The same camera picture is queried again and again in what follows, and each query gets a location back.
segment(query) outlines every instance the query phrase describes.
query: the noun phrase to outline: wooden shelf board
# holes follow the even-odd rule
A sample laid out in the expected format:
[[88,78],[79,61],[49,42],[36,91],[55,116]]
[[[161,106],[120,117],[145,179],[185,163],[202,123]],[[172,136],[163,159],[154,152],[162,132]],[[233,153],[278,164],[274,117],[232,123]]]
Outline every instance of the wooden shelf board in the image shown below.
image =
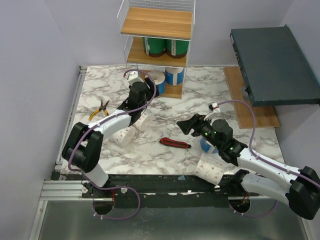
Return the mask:
[[[142,79],[145,79],[145,75],[143,73],[140,74],[140,77]],[[160,97],[181,99],[182,98],[182,87],[183,87],[182,83],[177,86],[171,86],[171,85],[165,83],[164,93],[161,94]]]
[[122,34],[167,39],[191,39],[192,12],[130,7]]
[[142,37],[135,36],[133,38],[133,43],[129,52],[127,63],[185,68],[187,64],[187,56],[183,58],[172,58],[166,53],[160,57],[148,56],[144,52]]
[[[241,88],[245,86],[240,69],[237,66],[223,68],[225,79],[229,88],[231,99],[244,101]],[[236,118],[240,129],[252,129],[254,122],[252,115],[247,107],[238,102],[233,103]],[[254,106],[251,107],[256,116],[256,127],[280,127],[280,122],[273,106]]]

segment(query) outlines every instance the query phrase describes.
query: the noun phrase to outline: robotic arm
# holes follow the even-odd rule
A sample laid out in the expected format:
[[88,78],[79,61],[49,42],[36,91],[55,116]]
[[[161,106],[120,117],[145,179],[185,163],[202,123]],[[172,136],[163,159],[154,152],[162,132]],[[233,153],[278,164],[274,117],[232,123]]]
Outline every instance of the robotic arm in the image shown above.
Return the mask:
[[305,219],[315,217],[320,208],[320,189],[317,187],[320,179],[315,170],[307,166],[304,169],[288,166],[251,152],[246,144],[233,138],[233,129],[224,119],[217,119],[211,125],[205,115],[195,114],[189,120],[178,121],[177,125],[185,135],[193,129],[193,137],[204,137],[227,163],[264,176],[240,170],[238,181],[246,192],[279,200]]
[[[138,76],[137,71],[132,71],[128,75],[128,82],[130,84],[128,98],[114,113],[99,121],[90,123],[89,125],[81,122],[76,123],[62,150],[62,157],[69,161],[83,135],[89,129],[97,126],[83,139],[83,142],[76,149],[71,164],[81,169],[84,175],[99,187],[103,187],[109,179],[108,174],[98,163],[102,143],[112,134],[131,126],[140,118],[145,108],[138,111],[136,109],[145,106],[152,99],[155,91],[154,85],[148,77],[144,81]],[[156,89],[155,96],[159,96],[158,89]]]

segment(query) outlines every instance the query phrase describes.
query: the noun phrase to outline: green can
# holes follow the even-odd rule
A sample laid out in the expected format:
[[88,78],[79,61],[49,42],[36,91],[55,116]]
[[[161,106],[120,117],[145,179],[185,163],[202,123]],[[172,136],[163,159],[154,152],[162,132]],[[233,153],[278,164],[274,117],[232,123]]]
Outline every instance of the green can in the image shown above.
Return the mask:
[[143,37],[144,52],[150,57],[161,57],[166,52],[166,40],[163,38]]
[[165,52],[174,59],[182,59],[187,55],[189,41],[171,40],[165,41]]

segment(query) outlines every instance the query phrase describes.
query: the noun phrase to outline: red box cutter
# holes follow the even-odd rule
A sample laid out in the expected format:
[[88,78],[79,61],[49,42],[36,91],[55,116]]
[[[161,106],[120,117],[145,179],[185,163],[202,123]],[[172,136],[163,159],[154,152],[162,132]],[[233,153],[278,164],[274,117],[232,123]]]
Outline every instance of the red box cutter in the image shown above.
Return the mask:
[[191,145],[184,141],[175,141],[167,137],[161,138],[159,142],[163,145],[174,147],[174,148],[181,148],[181,149],[191,148]]

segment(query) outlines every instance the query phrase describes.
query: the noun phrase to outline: marble tabletop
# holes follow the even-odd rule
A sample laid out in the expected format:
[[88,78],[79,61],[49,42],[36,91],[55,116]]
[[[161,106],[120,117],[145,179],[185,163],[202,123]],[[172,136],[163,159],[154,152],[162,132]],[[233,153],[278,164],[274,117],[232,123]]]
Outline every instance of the marble tabletop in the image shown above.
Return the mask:
[[[83,83],[73,124],[90,123],[89,115],[99,106],[101,99],[110,100],[107,110],[112,113],[128,96],[123,73],[125,66],[89,67]],[[182,99],[156,98],[148,107],[155,118],[145,131],[136,131],[133,140],[120,147],[107,139],[103,142],[99,164],[110,174],[146,175],[190,175],[199,159],[219,162],[224,172],[235,173],[238,169],[221,160],[218,154],[207,154],[201,150],[200,137],[184,135],[176,125],[177,121],[191,118],[195,113],[207,114],[208,103],[230,100],[222,67],[189,67],[184,80]],[[219,118],[227,120],[233,128],[233,137],[248,144],[251,129],[239,129],[232,103],[220,107]],[[91,122],[100,120],[104,113],[98,113]],[[161,138],[187,142],[189,149],[164,146]],[[275,129],[258,128],[252,143],[257,152],[281,163],[284,162]],[[62,174],[71,174],[68,163],[63,161]]]

